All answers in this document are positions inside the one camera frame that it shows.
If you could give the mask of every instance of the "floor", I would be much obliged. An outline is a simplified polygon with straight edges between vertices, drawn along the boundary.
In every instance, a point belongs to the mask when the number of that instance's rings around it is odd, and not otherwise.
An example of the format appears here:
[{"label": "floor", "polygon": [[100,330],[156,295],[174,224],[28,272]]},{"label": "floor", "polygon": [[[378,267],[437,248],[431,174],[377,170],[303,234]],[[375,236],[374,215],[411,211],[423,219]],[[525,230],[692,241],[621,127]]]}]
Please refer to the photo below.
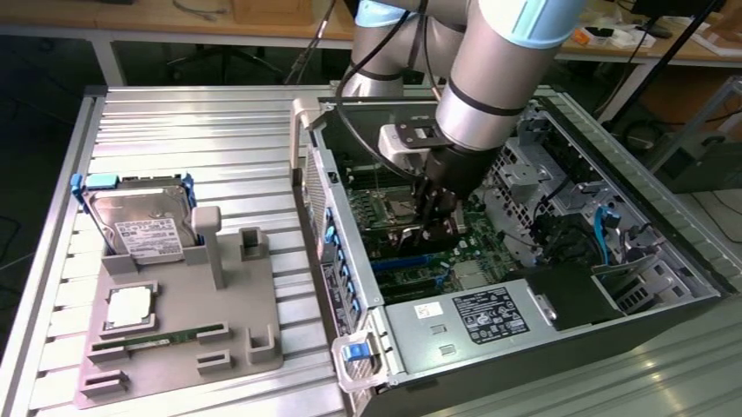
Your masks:
[{"label": "floor", "polygon": [[[163,64],[167,57],[187,56],[196,50],[194,45],[164,47],[158,43],[119,43],[116,48],[130,85],[172,85]],[[264,59],[288,69],[298,53],[296,49],[267,49]],[[323,55],[314,55],[303,83],[326,84],[341,78],[349,52],[327,51]],[[83,41],[0,36],[0,59],[0,177],[6,178],[0,187],[2,352],[31,268],[32,256],[23,257],[34,253],[40,237],[80,95],[87,85],[103,84],[103,77],[94,50]],[[182,68],[179,83],[220,84],[219,64],[218,58],[188,64]],[[586,75],[590,66],[555,63],[545,79],[545,83],[561,85],[586,109],[605,99],[623,70],[614,68],[591,76]],[[419,74],[406,76],[409,82],[419,79]],[[250,64],[234,61],[228,83],[271,84],[274,77]],[[646,115],[642,109],[633,109],[629,120]],[[18,233],[16,222],[22,225]]]}]

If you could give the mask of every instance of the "hard drive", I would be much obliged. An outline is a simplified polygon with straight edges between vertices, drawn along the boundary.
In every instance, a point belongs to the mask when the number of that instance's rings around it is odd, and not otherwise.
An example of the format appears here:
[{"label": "hard drive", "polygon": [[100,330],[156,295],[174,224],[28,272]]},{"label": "hard drive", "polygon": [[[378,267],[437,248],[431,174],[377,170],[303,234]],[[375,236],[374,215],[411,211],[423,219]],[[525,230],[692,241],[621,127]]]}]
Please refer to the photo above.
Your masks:
[{"label": "hard drive", "polygon": [[194,182],[182,177],[119,178],[75,174],[72,194],[102,232],[108,255],[131,255],[140,265],[179,261],[199,244],[191,227]]}]

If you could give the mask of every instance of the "power supply label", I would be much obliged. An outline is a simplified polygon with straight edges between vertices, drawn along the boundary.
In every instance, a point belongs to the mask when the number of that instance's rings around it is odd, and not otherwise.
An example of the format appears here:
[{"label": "power supply label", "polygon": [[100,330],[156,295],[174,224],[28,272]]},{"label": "power supply label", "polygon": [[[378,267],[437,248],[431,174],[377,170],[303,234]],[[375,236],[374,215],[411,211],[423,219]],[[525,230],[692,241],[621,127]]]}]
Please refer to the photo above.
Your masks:
[{"label": "power supply label", "polygon": [[455,297],[454,304],[469,337],[478,345],[530,330],[505,288]]}]

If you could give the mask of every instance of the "blue latch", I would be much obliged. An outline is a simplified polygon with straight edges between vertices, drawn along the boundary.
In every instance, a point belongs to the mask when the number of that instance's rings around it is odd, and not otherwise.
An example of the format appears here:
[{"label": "blue latch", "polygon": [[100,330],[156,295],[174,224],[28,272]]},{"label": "blue latch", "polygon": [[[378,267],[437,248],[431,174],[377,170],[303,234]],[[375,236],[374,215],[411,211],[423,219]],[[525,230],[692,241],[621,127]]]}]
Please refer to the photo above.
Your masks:
[{"label": "blue latch", "polygon": [[116,189],[119,176],[116,174],[92,174],[84,180],[84,186],[91,191],[96,189]]},{"label": "blue latch", "polygon": [[183,187],[186,188],[186,192],[188,193],[188,204],[190,207],[196,207],[196,193],[194,192],[194,177],[190,174],[186,174],[182,180]]},{"label": "blue latch", "polygon": [[70,192],[72,193],[72,197],[78,200],[78,202],[83,206],[84,213],[88,214],[88,208],[87,205],[84,204],[84,198],[83,198],[83,175],[80,174],[72,175],[72,178],[70,179],[70,186],[72,187],[72,189],[70,190]]},{"label": "blue latch", "polygon": [[371,347],[369,343],[355,343],[343,347],[343,359],[346,362],[371,359]]},{"label": "blue latch", "polygon": [[333,242],[333,237],[335,237],[335,226],[330,226],[325,232],[325,243]]}]

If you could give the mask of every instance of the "office chair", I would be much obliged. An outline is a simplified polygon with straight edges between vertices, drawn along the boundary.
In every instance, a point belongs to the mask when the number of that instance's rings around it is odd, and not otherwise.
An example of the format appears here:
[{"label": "office chair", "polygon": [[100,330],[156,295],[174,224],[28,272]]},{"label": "office chair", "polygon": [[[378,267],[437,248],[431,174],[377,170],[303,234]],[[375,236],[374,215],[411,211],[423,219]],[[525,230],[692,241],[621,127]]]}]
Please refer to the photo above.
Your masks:
[{"label": "office chair", "polygon": [[270,71],[275,76],[276,84],[282,84],[286,78],[284,72],[270,62],[267,62],[263,57],[266,56],[266,48],[258,48],[258,54],[251,55],[247,52],[240,50],[238,46],[230,45],[215,45],[211,47],[204,47],[204,45],[196,45],[196,53],[184,56],[183,58],[174,59],[166,65],[168,68],[168,76],[174,81],[180,81],[182,79],[182,72],[179,70],[182,65],[188,63],[195,63],[198,61],[203,61],[210,59],[212,56],[222,57],[222,84],[227,85],[227,72],[230,68],[230,62],[232,62],[232,58],[242,59],[247,63],[256,65],[259,68]]}]

